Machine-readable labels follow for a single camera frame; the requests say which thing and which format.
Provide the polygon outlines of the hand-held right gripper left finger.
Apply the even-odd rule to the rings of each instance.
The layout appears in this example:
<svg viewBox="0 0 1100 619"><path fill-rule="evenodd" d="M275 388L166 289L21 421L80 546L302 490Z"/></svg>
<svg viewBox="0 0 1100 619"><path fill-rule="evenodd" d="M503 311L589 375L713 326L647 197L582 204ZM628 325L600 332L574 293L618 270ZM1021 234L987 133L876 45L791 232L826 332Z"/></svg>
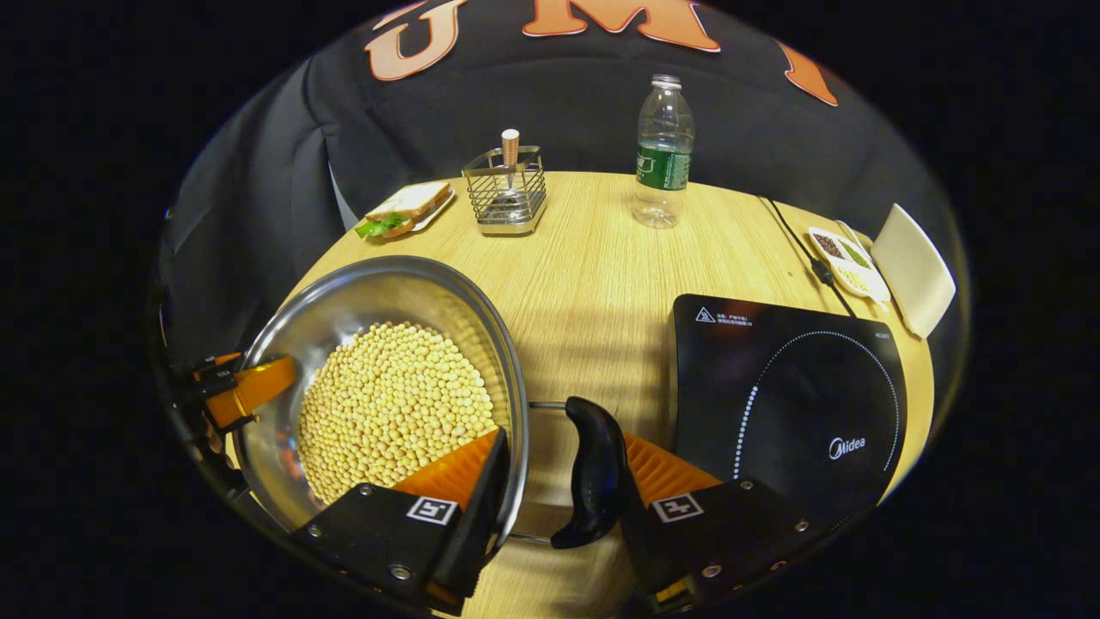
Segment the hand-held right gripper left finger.
<svg viewBox="0 0 1100 619"><path fill-rule="evenodd" d="M360 483L292 532L297 552L408 616L459 615L479 586L510 473L503 428L382 488Z"/></svg>

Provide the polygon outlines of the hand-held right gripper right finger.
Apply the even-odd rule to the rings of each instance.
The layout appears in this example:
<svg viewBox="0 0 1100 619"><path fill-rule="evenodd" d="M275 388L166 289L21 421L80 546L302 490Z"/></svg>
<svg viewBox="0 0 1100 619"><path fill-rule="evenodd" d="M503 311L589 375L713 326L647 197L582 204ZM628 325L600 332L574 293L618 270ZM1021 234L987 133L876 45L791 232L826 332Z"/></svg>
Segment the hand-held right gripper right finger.
<svg viewBox="0 0 1100 619"><path fill-rule="evenodd" d="M622 540L651 614L754 592L860 513L859 450L831 432L684 432L676 453L624 432L618 477Z"/></svg>

